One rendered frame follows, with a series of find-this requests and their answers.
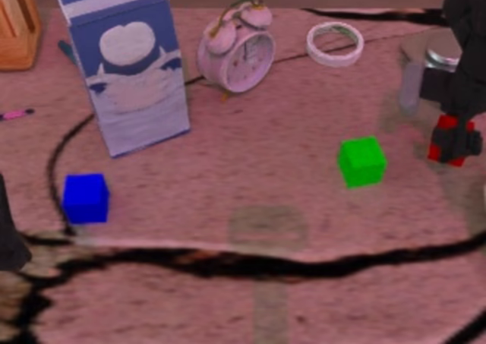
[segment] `roll of tape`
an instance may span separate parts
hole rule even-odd
[[[321,52],[316,47],[314,39],[316,36],[325,33],[341,33],[353,40],[356,44],[356,48],[352,52],[344,55],[331,55]],[[328,65],[335,68],[353,65],[361,57],[364,47],[365,40],[358,29],[337,21],[316,25],[307,34],[307,53],[313,60],[321,65]]]

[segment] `black object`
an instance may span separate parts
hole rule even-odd
[[[15,228],[5,180],[0,175],[0,271],[21,270],[31,259],[32,254]]]
[[[481,134],[467,131],[466,125],[486,112],[486,0],[444,0],[443,14],[462,54],[453,73],[424,70],[421,98],[438,102],[442,112],[458,121],[447,136],[436,127],[432,137],[442,150],[439,162],[448,163],[482,150]]]

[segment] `metal lid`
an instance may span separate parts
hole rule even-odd
[[[439,31],[429,37],[427,58],[447,67],[456,67],[462,54],[453,32],[449,29]]]

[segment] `wooden object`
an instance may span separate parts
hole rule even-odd
[[[0,71],[32,67],[40,33],[34,0],[0,0]]]

